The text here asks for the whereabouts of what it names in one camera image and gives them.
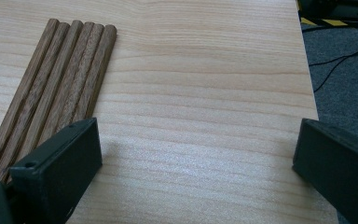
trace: wooden dowel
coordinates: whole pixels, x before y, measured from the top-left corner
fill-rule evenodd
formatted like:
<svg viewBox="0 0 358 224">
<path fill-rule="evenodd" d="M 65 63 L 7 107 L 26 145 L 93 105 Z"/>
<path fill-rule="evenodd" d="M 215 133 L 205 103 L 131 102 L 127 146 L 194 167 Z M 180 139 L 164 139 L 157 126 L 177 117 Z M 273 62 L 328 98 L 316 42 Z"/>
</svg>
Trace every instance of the wooden dowel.
<svg viewBox="0 0 358 224">
<path fill-rule="evenodd" d="M 100 42 L 101 35 L 103 33 L 103 26 L 101 24 L 94 24 L 92 27 L 89 41 L 87 42 L 86 49 L 83 53 L 79 69 L 76 73 L 74 83 L 71 90 L 68 93 L 68 98 L 65 101 L 63 111 L 60 115 L 57 131 L 70 124 L 74 117 L 80 94 L 83 91 L 84 84 L 86 82 L 87 74 L 90 70 L 92 59 L 95 51 L 97 50 L 98 43 Z"/>
<path fill-rule="evenodd" d="M 91 69 L 89 70 L 86 84 L 81 93 L 72 122 L 92 116 L 113 46 L 115 45 L 116 35 L 117 29 L 115 26 L 106 25 L 104 27 L 103 36 L 92 61 Z"/>
<path fill-rule="evenodd" d="M 63 73 L 68 65 L 71 55 L 74 51 L 76 41 L 79 37 L 83 23 L 81 21 L 73 21 L 69 28 L 68 34 L 63 41 L 60 53 L 54 64 L 51 74 L 48 78 L 48 83 L 43 91 L 42 97 L 38 103 L 37 109 L 34 112 L 34 118 L 26 134 L 25 140 L 22 144 L 20 154 L 17 161 L 28 155 L 36 147 L 39 136 L 43 127 L 45 126 L 48 112 L 50 111 L 51 104 L 56 96 L 58 87 L 61 84 Z"/>
<path fill-rule="evenodd" d="M 19 118 L 14 126 L 13 132 L 8 138 L 5 151 L 0 160 L 0 180 L 7 180 L 7 168 L 16 161 L 21 143 L 25 138 L 31 123 L 37 103 L 42 95 L 43 89 L 48 81 L 51 68 L 55 64 L 62 42 L 65 38 L 69 24 L 61 22 L 54 34 L 45 59 L 40 66 L 39 72 L 34 79 L 34 84 L 24 102 Z"/>
<path fill-rule="evenodd" d="M 65 74 L 62 78 L 62 83 L 58 89 L 54 103 L 51 106 L 51 109 L 48 114 L 48 119 L 46 120 L 45 127 L 42 134 L 39 138 L 38 145 L 42 144 L 48 140 L 57 129 L 58 121 L 60 119 L 60 114 L 65 105 L 66 98 L 68 97 L 69 90 L 71 90 L 72 83 L 75 78 L 75 74 L 80 64 L 83 52 L 87 46 L 88 39 L 92 30 L 93 22 L 85 22 L 83 29 L 80 33 L 80 37 L 77 40 L 74 52 L 72 54 L 71 60 L 68 63 L 68 67 L 65 71 Z"/>
<path fill-rule="evenodd" d="M 51 19 L 48 21 L 48 24 L 46 25 L 46 28 L 40 37 L 36 49 L 34 50 L 31 61 L 29 62 L 28 67 L 21 79 L 20 85 L 14 94 L 7 113 L 5 114 L 5 117 L 0 126 L 0 158 L 5 149 L 4 145 L 7 142 L 7 139 L 10 137 L 15 122 L 17 122 L 17 117 L 21 111 L 22 102 L 25 100 L 32 84 L 34 83 L 34 78 L 36 77 L 40 65 L 46 56 L 51 39 L 53 38 L 58 25 L 59 21 L 57 20 Z"/>
</svg>

